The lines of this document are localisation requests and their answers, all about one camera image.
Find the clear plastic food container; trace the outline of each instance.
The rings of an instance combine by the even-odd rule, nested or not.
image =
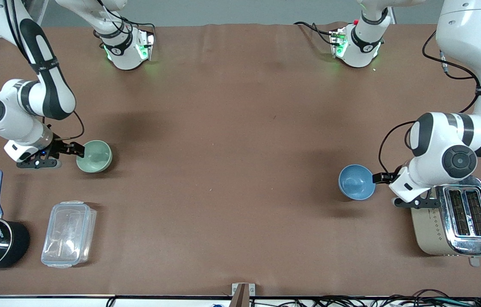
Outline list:
[[[79,201],[62,202],[51,211],[41,262],[69,268],[86,262],[94,233],[96,210]]]

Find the green bowl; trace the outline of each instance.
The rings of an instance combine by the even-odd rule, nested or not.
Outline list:
[[[113,157],[109,145],[100,140],[93,140],[84,145],[85,157],[77,157],[77,166],[86,173],[100,173],[107,169]]]

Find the blue bowl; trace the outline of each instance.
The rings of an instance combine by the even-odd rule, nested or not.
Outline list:
[[[339,189],[353,200],[367,200],[375,192],[373,175],[361,165],[349,165],[339,174]]]

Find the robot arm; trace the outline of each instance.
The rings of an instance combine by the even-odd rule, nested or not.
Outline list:
[[[434,186],[471,175],[481,157],[481,0],[445,0],[437,24],[437,44],[478,78],[474,112],[425,113],[412,126],[414,158],[389,187],[404,202]]]
[[[382,36],[392,19],[389,6],[416,6],[426,0],[357,0],[361,5],[361,18],[357,24],[349,24],[338,32],[344,34],[334,41],[335,57],[352,67],[367,66],[381,46]]]
[[[74,111],[75,97],[45,33],[20,0],[0,0],[0,36],[19,47],[39,79],[9,80],[0,91],[0,136],[9,140],[9,156],[22,162],[53,142],[36,116],[63,120]]]
[[[100,36],[108,58],[120,70],[132,70],[148,60],[155,42],[148,33],[126,23],[116,12],[127,0],[56,0],[85,19]]]

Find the silver toaster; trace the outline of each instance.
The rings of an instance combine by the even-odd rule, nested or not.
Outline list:
[[[481,181],[470,176],[429,193],[439,208],[411,209],[418,246],[431,255],[481,256]]]

